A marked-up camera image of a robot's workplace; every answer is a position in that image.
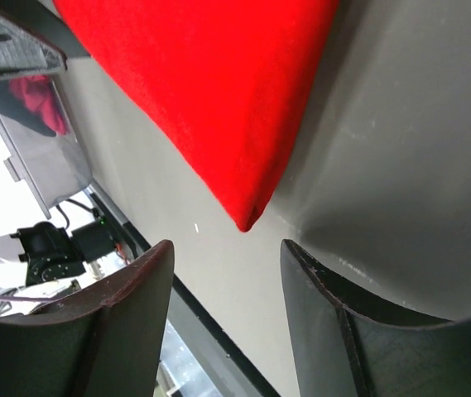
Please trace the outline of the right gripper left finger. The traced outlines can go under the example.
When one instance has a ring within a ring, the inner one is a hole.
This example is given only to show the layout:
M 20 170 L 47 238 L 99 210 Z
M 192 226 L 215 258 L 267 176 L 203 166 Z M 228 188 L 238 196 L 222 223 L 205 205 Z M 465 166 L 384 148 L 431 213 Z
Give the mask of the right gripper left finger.
M 151 396 L 174 261 L 164 240 L 79 292 L 0 317 L 0 396 Z

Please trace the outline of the red t shirt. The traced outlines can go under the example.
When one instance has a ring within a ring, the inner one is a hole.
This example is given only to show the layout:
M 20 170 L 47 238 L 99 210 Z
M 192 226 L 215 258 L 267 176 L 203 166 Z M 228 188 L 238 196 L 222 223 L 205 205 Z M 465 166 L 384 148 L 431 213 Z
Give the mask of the red t shirt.
M 261 217 L 300 129 L 336 1 L 58 1 L 84 48 L 237 228 Z

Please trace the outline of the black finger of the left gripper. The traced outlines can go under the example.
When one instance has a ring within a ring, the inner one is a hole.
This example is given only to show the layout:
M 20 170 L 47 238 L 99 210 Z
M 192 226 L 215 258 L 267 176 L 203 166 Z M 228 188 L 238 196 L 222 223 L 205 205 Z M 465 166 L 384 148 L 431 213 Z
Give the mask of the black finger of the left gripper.
M 0 80 L 56 74 L 88 56 L 52 1 L 0 1 Z

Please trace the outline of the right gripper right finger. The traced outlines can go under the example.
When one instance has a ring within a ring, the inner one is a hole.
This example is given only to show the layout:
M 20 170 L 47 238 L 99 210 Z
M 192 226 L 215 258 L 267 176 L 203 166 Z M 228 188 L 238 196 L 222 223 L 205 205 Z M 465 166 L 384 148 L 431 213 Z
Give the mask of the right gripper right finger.
M 281 282 L 304 396 L 471 396 L 471 317 L 386 300 L 281 244 Z

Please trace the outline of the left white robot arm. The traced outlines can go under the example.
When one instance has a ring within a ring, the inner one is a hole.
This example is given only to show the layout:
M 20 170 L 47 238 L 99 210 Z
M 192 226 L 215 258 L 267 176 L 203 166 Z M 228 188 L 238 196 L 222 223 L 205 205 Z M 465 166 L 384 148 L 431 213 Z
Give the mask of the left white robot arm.
M 70 58 L 86 49 L 38 1 L 0 1 L 0 138 L 4 165 L 24 182 L 44 214 L 86 189 L 93 174 L 56 85 Z M 103 217 L 76 230 L 49 219 L 0 236 L 0 269 L 18 265 L 17 283 L 32 286 L 83 274 L 111 253 Z

